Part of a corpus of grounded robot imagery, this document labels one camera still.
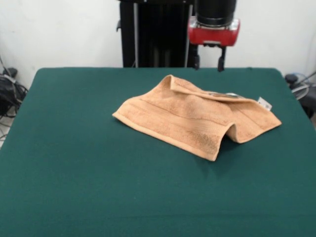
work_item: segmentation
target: green felt surface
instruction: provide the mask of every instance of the green felt surface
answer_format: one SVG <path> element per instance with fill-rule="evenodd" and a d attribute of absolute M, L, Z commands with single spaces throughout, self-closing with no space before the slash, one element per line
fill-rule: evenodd
<path fill-rule="evenodd" d="M 112 117 L 167 74 L 283 122 L 209 162 Z M 314 237 L 316 133 L 273 69 L 40 70 L 0 152 L 0 237 Z"/>

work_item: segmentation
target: black device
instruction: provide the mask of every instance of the black device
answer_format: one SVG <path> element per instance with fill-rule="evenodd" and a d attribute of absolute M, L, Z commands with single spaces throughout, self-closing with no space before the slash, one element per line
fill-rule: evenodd
<path fill-rule="evenodd" d="M 120 2 L 118 29 L 121 29 L 124 67 L 199 68 L 198 45 L 190 43 L 188 36 L 189 18 L 196 15 L 204 27 L 224 30 L 231 25 L 236 8 L 236 0 Z M 226 47 L 220 48 L 224 65 Z"/>

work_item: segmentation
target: folded towel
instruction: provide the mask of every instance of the folded towel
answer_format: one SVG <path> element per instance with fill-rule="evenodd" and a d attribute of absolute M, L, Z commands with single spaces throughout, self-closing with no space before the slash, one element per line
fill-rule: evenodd
<path fill-rule="evenodd" d="M 172 75 L 148 93 L 125 101 L 113 116 L 211 161 L 216 160 L 225 134 L 244 143 L 281 125 L 254 100 L 204 91 Z"/>

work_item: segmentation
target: white tag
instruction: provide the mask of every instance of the white tag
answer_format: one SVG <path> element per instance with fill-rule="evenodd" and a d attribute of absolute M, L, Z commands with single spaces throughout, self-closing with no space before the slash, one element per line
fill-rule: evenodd
<path fill-rule="evenodd" d="M 266 110 L 270 111 L 272 109 L 272 105 L 269 104 L 266 100 L 264 100 L 262 97 L 259 97 L 258 100 L 259 105 L 261 105 Z"/>

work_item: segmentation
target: orange towel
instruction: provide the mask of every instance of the orange towel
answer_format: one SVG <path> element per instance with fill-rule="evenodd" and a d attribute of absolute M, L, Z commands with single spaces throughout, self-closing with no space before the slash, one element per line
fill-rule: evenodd
<path fill-rule="evenodd" d="M 211 161 L 225 134 L 243 143 L 281 125 L 254 100 L 204 91 L 171 75 L 148 93 L 125 101 L 113 116 Z"/>

